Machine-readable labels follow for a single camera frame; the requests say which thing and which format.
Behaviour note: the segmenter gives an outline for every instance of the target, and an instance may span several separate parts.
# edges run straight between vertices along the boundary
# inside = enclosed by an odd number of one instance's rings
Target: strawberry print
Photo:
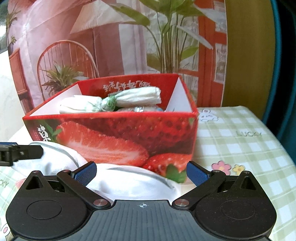
[[[155,155],[191,139],[194,121],[179,117],[111,118],[105,126],[113,136],[138,143]]]
[[[141,145],[106,136],[72,121],[59,125],[57,129],[61,129],[57,142],[76,150],[87,161],[140,167],[149,157]]]
[[[15,186],[17,189],[20,189],[20,187],[23,185],[23,183],[25,182],[26,178],[22,179],[22,180],[18,180],[16,183],[15,183]]]
[[[143,168],[178,183],[186,181],[186,166],[192,155],[165,153],[150,157]]]

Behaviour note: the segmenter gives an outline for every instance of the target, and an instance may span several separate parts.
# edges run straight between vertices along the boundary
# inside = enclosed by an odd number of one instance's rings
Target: yellow wall
[[[275,28],[270,0],[225,0],[228,60],[223,106],[262,118],[272,81]]]

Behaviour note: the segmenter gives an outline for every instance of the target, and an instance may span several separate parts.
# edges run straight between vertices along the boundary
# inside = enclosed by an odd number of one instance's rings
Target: pink flower
[[[225,164],[224,161],[219,161],[218,163],[212,164],[213,170],[223,171],[226,175],[230,175],[231,165]]]

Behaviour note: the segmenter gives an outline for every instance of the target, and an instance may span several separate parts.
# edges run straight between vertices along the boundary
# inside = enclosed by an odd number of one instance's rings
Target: strawberry leaf
[[[62,129],[57,129],[54,133],[52,133],[52,136],[56,136],[62,132]]]
[[[165,177],[177,183],[184,183],[186,181],[187,174],[186,170],[179,172],[173,164],[169,164],[166,169]]]
[[[190,118],[188,118],[188,121],[189,121],[189,124],[191,125],[191,128],[192,128],[193,123],[194,123],[194,118],[190,117]]]
[[[52,127],[49,125],[49,124],[47,124],[46,122],[45,122],[45,128],[49,131],[49,133],[52,135],[52,133],[54,132],[54,130],[52,129]]]

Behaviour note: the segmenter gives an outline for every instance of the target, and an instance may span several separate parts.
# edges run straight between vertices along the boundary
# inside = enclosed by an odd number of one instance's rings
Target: chair
[[[46,71],[54,70],[55,62],[60,66],[70,66],[75,71],[81,71],[90,79],[99,77],[95,61],[85,46],[71,40],[57,41],[44,50],[37,64],[37,76],[44,101],[55,94],[49,94],[50,88],[46,90],[46,87],[42,86],[49,81]]]

